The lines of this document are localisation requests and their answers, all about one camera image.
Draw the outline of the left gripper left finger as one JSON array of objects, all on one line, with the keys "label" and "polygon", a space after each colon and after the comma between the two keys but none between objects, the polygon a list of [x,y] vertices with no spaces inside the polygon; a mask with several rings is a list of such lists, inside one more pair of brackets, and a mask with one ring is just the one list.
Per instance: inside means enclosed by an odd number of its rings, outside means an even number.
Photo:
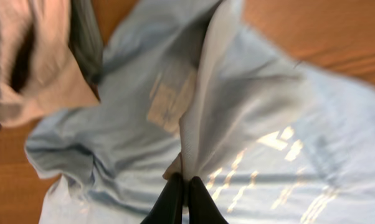
[{"label": "left gripper left finger", "polygon": [[184,181],[174,173],[141,224],[182,224]]}]

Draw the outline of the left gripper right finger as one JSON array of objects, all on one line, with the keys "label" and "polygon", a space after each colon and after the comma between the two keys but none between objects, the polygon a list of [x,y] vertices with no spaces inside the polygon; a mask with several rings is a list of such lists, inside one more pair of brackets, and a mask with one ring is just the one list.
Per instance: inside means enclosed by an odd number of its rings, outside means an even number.
[{"label": "left gripper right finger", "polygon": [[200,177],[189,182],[189,224],[228,224]]}]

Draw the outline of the light blue printed t-shirt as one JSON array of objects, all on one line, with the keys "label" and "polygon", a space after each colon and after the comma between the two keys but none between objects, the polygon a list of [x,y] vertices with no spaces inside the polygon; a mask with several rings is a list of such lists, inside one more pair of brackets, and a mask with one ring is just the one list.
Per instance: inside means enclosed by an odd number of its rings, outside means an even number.
[{"label": "light blue printed t-shirt", "polygon": [[375,223],[375,88],[290,59],[240,1],[140,1],[102,66],[98,106],[26,141],[60,176],[41,223],[140,223],[175,172],[229,223]]}]

